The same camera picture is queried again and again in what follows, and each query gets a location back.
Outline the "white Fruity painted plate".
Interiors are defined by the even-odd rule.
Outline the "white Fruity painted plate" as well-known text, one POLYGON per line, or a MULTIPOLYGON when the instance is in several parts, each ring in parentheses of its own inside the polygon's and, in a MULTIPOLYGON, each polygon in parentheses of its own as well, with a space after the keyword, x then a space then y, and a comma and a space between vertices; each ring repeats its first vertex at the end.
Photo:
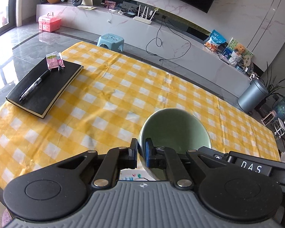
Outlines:
POLYGON ((123 181, 155 181, 145 170, 123 169, 120 171, 120 180, 123 181))

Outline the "green ceramic bowl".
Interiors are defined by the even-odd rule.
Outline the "green ceramic bowl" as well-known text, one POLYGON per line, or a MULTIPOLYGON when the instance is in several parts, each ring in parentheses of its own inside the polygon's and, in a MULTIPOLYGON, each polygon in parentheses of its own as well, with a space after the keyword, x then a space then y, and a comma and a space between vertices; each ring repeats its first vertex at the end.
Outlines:
POLYGON ((192 114, 177 108, 165 108, 150 115, 138 136, 140 161, 143 168, 156 180, 164 180, 161 169, 148 169, 144 157, 145 140, 151 138, 155 147, 169 147, 179 154, 189 149, 211 148, 211 139, 202 123, 192 114))

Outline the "yellow checkered tablecloth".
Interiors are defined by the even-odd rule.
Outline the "yellow checkered tablecloth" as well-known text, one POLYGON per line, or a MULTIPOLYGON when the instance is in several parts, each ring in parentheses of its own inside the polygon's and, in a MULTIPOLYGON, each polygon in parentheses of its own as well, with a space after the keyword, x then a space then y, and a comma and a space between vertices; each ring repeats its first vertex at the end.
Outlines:
POLYGON ((84 68, 45 118, 10 102, 0 107, 0 187, 88 149, 106 153, 127 146, 146 119, 163 108, 194 115, 215 150, 280 159, 268 128, 192 83, 85 42, 62 55, 84 68))

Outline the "pink small heater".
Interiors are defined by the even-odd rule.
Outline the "pink small heater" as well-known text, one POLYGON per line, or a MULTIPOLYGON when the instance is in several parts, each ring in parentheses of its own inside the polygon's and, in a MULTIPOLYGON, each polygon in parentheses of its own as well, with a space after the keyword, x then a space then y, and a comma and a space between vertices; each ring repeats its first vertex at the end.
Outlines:
POLYGON ((261 123, 266 127, 276 119, 277 115, 275 110, 270 111, 264 118, 261 119, 261 123))

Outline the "blue water bottle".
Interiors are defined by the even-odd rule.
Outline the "blue water bottle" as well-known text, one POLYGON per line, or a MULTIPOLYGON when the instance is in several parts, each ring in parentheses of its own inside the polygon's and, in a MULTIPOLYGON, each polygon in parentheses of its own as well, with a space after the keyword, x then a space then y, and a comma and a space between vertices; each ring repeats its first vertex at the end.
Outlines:
POLYGON ((285 120, 285 102, 284 101, 279 102, 275 106, 274 111, 276 112, 276 115, 279 119, 285 120))

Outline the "grey trash bin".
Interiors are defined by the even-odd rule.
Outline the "grey trash bin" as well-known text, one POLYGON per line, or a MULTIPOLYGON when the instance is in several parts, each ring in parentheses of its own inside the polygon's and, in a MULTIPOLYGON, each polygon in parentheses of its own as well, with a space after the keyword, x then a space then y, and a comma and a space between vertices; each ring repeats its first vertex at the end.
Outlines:
POLYGON ((268 90, 258 79, 250 82, 250 86, 238 98, 238 106, 246 113, 251 112, 266 96, 268 90))

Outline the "green potted plant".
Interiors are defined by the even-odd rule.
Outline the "green potted plant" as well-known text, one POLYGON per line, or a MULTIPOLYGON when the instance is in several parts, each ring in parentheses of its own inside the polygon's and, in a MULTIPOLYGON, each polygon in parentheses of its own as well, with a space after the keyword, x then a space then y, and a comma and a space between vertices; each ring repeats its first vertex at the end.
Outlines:
POLYGON ((284 97, 282 94, 279 93, 280 89, 285 89, 285 86, 283 86, 282 82, 285 81, 285 78, 276 81, 277 76, 272 75, 272 66, 269 66, 267 63, 267 72, 266 72, 266 78, 265 80, 260 78, 261 84, 264 85, 264 87, 267 90, 267 95, 265 98, 260 102, 258 105, 258 109, 260 110, 262 106, 266 103, 267 99, 273 95, 277 95, 278 97, 284 97))

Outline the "black notebook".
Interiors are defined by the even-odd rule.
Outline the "black notebook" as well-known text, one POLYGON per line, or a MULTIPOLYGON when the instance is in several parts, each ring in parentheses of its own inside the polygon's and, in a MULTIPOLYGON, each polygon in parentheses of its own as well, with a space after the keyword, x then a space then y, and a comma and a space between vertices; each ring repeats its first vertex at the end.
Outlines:
POLYGON ((42 59, 13 87, 6 96, 6 100, 35 116, 44 118, 63 91, 83 69, 82 65, 73 62, 64 61, 64 65, 64 70, 51 70, 50 75, 29 93, 25 100, 19 101, 24 90, 48 69, 46 59, 42 59))

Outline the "black pen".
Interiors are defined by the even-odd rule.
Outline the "black pen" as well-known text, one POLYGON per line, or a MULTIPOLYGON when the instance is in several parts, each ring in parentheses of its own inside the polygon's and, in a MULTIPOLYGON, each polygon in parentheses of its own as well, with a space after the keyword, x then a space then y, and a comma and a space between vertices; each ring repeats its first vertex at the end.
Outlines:
POLYGON ((43 82, 51 73, 51 70, 47 69, 40 77, 38 77, 24 92, 20 95, 19 101, 23 101, 41 82, 43 82))

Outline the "blue plastic stool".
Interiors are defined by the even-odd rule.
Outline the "blue plastic stool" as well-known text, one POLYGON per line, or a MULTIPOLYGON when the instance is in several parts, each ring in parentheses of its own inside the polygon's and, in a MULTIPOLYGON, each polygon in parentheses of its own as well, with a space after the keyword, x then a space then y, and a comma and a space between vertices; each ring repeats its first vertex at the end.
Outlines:
POLYGON ((97 46, 107 48, 111 51, 123 52, 124 38, 112 33, 107 33, 99 37, 97 46))

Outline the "pink binder clip packet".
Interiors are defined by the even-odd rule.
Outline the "pink binder clip packet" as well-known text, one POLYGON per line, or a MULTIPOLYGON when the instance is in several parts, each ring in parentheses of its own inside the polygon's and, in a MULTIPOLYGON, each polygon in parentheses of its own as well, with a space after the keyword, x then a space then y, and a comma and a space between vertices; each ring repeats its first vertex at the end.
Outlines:
POLYGON ((65 68, 63 57, 60 52, 54 51, 50 54, 47 54, 46 61, 49 70, 57 69, 58 71, 61 71, 65 68))

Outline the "blue snack bag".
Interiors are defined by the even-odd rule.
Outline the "blue snack bag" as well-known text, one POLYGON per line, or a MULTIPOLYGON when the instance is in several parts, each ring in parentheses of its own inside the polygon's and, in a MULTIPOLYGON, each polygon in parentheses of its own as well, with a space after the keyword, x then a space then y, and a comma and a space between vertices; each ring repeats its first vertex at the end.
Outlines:
POLYGON ((221 35, 218 31, 213 30, 209 37, 205 40, 204 46, 210 51, 215 52, 217 51, 217 48, 225 42, 225 37, 221 35))

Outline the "teddy bear toy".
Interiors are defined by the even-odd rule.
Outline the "teddy bear toy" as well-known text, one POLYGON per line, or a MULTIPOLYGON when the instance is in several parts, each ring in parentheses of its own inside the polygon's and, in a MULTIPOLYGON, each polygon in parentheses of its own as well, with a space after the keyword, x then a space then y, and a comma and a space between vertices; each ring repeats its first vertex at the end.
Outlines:
POLYGON ((241 43, 237 43, 236 46, 234 47, 234 52, 240 57, 242 57, 245 50, 246 50, 246 47, 243 46, 241 43))

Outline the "white wifi router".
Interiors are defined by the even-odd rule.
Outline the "white wifi router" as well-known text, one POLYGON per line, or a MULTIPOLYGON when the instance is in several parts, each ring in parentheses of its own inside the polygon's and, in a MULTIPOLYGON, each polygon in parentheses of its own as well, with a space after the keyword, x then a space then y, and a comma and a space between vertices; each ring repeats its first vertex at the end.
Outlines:
POLYGON ((142 12, 140 12, 140 8, 141 5, 139 5, 137 15, 133 17, 133 19, 135 21, 150 25, 152 23, 154 15, 158 12, 158 8, 150 10, 149 7, 145 6, 142 12))

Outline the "pink storage box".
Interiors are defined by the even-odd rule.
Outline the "pink storage box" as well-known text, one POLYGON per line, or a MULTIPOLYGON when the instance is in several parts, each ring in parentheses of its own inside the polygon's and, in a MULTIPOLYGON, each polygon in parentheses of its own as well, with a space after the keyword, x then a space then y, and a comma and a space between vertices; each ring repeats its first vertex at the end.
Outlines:
POLYGON ((38 18, 39 30, 53 32, 60 29, 61 18, 54 16, 53 12, 49 12, 47 15, 42 15, 38 18))

